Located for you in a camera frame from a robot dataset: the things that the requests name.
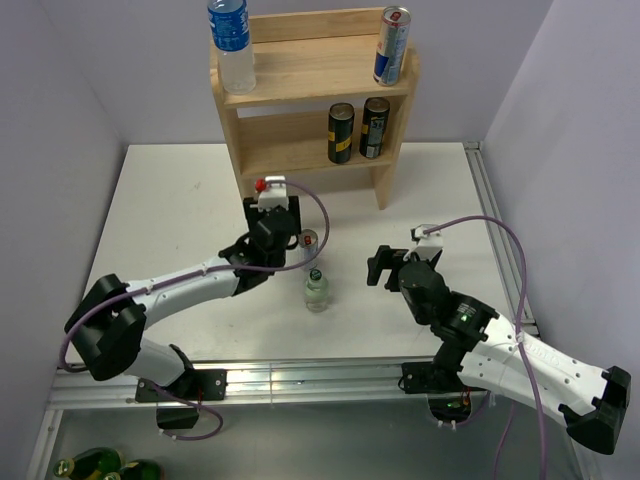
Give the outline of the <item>green bottles lower left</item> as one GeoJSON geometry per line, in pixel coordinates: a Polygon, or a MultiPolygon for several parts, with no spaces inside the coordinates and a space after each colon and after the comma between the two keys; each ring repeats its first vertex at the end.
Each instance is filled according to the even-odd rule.
{"type": "Polygon", "coordinates": [[[116,449],[97,447],[72,457],[59,459],[52,468],[59,479],[139,479],[165,478],[163,467],[150,459],[126,461],[116,449]]]}

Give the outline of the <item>clear glass bottle front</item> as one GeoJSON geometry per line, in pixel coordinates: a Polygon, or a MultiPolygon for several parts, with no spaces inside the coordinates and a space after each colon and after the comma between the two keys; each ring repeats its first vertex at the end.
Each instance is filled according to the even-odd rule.
{"type": "Polygon", "coordinates": [[[329,282],[317,268],[312,269],[306,278],[304,300],[307,309],[314,313],[322,312],[328,306],[329,282]]]}

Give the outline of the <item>black can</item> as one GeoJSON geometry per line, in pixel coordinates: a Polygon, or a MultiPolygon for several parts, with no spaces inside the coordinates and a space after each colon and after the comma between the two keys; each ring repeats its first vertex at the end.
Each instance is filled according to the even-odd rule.
{"type": "Polygon", "coordinates": [[[328,158],[345,164],[351,158],[355,110],[350,103],[333,104],[328,113],[328,158]]]}
{"type": "Polygon", "coordinates": [[[388,125],[390,102],[383,97],[371,97],[365,101],[359,140],[359,152],[368,159],[380,155],[388,125]]]}

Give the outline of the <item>wooden shelf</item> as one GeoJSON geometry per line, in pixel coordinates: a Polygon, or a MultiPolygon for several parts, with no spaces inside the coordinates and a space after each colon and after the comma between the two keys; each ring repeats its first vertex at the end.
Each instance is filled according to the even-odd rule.
{"type": "Polygon", "coordinates": [[[407,46],[400,79],[381,86],[373,79],[382,8],[357,8],[271,15],[249,19],[256,86],[248,94],[225,91],[217,53],[210,53],[213,97],[239,193],[269,175],[336,171],[328,158],[331,104],[389,100],[390,124],[379,157],[354,152],[349,168],[370,173],[379,208],[387,207],[400,149],[420,76],[420,59],[407,46]]]}

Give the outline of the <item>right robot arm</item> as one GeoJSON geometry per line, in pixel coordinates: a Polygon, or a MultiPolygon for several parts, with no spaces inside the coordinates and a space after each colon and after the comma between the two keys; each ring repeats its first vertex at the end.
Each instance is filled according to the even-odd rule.
{"type": "Polygon", "coordinates": [[[386,290],[401,293],[416,323],[442,342],[432,360],[402,365],[404,391],[491,391],[540,409],[582,446],[613,454],[630,402],[630,374],[580,362],[517,331],[491,306],[450,289],[435,265],[387,245],[367,261],[368,285],[388,271],[386,290]]]}

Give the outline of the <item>red bull can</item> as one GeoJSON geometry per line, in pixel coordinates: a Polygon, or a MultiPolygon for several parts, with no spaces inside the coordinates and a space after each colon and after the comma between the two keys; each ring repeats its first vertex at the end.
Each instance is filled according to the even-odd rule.
{"type": "Polygon", "coordinates": [[[411,14],[401,6],[386,7],[381,15],[373,78],[383,86],[399,81],[411,24],[411,14]]]}
{"type": "Polygon", "coordinates": [[[303,229],[298,235],[298,247],[300,261],[304,263],[302,269],[310,271],[317,267],[317,254],[319,247],[318,235],[314,230],[303,229]]]}

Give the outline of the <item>aluminium rail frame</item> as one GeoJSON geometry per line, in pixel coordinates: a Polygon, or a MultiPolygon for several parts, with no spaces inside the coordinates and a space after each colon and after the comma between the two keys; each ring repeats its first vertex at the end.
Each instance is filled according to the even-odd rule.
{"type": "MultiPolygon", "coordinates": [[[[366,259],[381,243],[402,238],[422,222],[492,210],[492,192],[478,147],[463,143],[407,143],[400,152],[397,197],[379,210],[364,190],[367,175],[333,166],[291,178],[309,186],[303,222],[330,222],[321,254],[333,307],[307,311],[287,273],[258,290],[275,306],[254,318],[235,301],[205,304],[151,331],[161,344],[178,342],[198,369],[227,374],[225,402],[360,401],[399,396],[403,363],[428,362],[438,340],[417,326],[403,304],[365,283],[366,259]]],[[[127,276],[175,272],[211,256],[213,242],[240,232],[230,224],[242,209],[225,147],[216,144],[133,145],[125,156],[91,268],[127,276]]]]}

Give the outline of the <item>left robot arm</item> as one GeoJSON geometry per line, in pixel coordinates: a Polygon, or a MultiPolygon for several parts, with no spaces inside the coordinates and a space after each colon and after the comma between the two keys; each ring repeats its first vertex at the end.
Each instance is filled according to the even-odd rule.
{"type": "Polygon", "coordinates": [[[186,354],[144,332],[198,304],[250,291],[284,266],[301,231],[298,197],[267,210],[246,198],[243,208],[247,233],[200,265],[146,281],[109,274],[94,283],[64,326],[94,380],[126,374],[155,383],[172,399],[196,393],[199,378],[186,354]]]}

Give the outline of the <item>plastic water bottle blue label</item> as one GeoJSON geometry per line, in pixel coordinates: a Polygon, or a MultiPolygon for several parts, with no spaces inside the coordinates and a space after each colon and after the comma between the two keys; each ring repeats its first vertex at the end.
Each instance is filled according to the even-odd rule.
{"type": "Polygon", "coordinates": [[[224,89],[234,95],[251,92],[256,77],[247,2],[212,0],[207,12],[224,89]]]}

